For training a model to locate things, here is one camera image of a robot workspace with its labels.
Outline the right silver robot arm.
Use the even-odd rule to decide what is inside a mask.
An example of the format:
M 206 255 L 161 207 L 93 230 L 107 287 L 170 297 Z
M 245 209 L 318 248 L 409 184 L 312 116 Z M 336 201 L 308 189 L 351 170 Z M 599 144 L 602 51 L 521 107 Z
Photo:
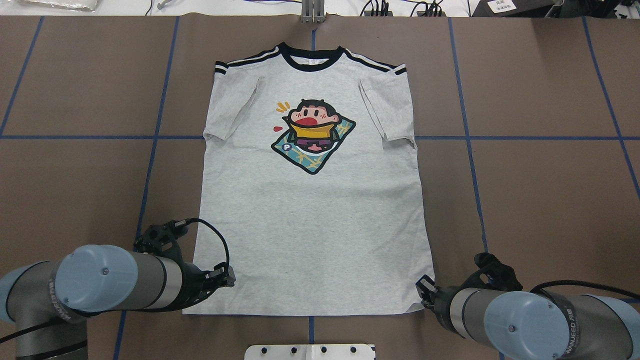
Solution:
M 422 306 L 439 325 L 512 360 L 637 360 L 640 315 L 618 297 L 563 295 L 575 286 L 638 300 L 636 292 L 580 280 L 555 280 L 524 291 L 514 269 L 494 254 L 474 257 L 477 271 L 461 285 L 416 281 Z

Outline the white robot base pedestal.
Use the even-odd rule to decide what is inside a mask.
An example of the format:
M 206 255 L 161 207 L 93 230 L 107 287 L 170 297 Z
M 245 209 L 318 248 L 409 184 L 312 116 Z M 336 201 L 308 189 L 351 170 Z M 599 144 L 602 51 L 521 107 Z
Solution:
M 376 360 L 373 344 L 265 344 L 249 346 L 245 360 Z

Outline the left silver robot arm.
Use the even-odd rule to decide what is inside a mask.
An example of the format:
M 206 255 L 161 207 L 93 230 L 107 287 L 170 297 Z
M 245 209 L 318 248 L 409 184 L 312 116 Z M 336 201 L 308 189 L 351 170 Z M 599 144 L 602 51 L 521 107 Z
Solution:
M 178 312 L 234 286 L 228 244 L 213 269 L 183 258 L 178 240 L 201 218 L 151 225 L 133 250 L 85 244 L 61 260 L 42 260 L 1 278 L 1 320 L 15 326 L 18 360 L 87 360 L 87 319 L 110 312 Z

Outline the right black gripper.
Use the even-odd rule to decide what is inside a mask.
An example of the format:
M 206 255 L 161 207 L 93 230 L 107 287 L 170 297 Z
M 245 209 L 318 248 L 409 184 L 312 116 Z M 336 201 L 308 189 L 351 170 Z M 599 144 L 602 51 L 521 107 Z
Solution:
M 429 275 L 423 275 L 414 284 L 421 305 L 430 310 L 439 324 L 449 331 L 465 331 L 464 310 L 467 301 L 480 291 L 522 291 L 515 270 L 501 262 L 493 253 L 482 252 L 474 256 L 478 270 L 461 285 L 442 287 Z

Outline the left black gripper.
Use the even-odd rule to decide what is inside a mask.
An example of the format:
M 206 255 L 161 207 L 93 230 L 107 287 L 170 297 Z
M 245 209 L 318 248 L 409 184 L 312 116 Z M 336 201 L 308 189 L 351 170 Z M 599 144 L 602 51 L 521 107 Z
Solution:
M 134 250 L 155 256 L 164 271 L 162 289 L 151 305 L 141 309 L 146 313 L 176 312 L 208 300 L 218 289 L 233 288 L 235 276 L 229 265 L 214 269 L 199 269 L 186 262 L 178 240 L 187 234 L 194 219 L 172 219 L 151 225 L 134 242 Z

